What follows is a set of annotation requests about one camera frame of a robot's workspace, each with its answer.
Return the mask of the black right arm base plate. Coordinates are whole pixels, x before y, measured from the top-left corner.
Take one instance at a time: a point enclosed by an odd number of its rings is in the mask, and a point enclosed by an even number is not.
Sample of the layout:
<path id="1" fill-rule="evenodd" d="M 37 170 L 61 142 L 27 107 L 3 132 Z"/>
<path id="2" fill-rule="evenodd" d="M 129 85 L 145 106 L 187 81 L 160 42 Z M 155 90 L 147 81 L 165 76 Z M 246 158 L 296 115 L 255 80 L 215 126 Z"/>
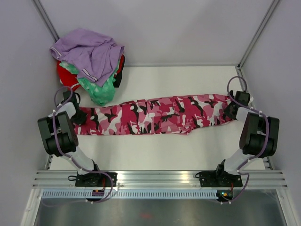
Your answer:
<path id="1" fill-rule="evenodd" d="M 227 172 L 218 174 L 215 171 L 201 171 L 195 174 L 201 187 L 242 187 L 240 175 L 232 175 Z"/>

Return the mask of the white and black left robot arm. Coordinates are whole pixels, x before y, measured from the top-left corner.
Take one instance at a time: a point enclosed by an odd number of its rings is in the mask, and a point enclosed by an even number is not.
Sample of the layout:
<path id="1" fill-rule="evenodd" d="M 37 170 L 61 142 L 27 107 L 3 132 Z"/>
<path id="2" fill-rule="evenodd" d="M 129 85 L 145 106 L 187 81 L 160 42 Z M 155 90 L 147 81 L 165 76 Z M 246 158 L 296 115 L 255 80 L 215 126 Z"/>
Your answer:
<path id="1" fill-rule="evenodd" d="M 38 119 L 38 128 L 45 151 L 69 161 L 78 175 L 87 174 L 86 182 L 97 187 L 102 183 L 102 175 L 98 172 L 97 164 L 79 148 L 75 131 L 75 126 L 87 121 L 87 114 L 80 110 L 79 103 L 79 94 L 72 90 L 63 92 L 63 100 L 55 104 L 53 112 Z"/>

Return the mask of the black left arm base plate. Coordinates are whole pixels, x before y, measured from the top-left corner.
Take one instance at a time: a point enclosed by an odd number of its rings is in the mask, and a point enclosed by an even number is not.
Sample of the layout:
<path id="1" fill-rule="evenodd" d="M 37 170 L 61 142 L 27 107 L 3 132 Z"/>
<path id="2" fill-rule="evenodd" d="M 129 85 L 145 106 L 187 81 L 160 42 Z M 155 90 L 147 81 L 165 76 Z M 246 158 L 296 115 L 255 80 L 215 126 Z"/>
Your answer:
<path id="1" fill-rule="evenodd" d="M 76 187 L 115 187 L 117 182 L 116 172 L 106 172 L 110 178 L 104 174 L 87 173 L 85 175 L 77 174 L 75 178 Z"/>

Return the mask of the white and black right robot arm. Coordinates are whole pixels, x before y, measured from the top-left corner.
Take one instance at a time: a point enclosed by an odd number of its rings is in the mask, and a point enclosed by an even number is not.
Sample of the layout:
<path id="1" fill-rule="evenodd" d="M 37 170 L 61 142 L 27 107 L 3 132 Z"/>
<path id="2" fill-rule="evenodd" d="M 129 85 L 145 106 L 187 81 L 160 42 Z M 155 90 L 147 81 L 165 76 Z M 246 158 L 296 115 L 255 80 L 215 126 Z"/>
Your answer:
<path id="1" fill-rule="evenodd" d="M 280 119 L 268 117 L 249 106 L 251 95 L 245 91 L 228 92 L 231 103 L 224 114 L 233 120 L 244 123 L 239 139 L 238 150 L 217 166 L 215 183 L 226 186 L 231 175 L 240 172 L 259 158 L 273 156 L 277 150 Z"/>

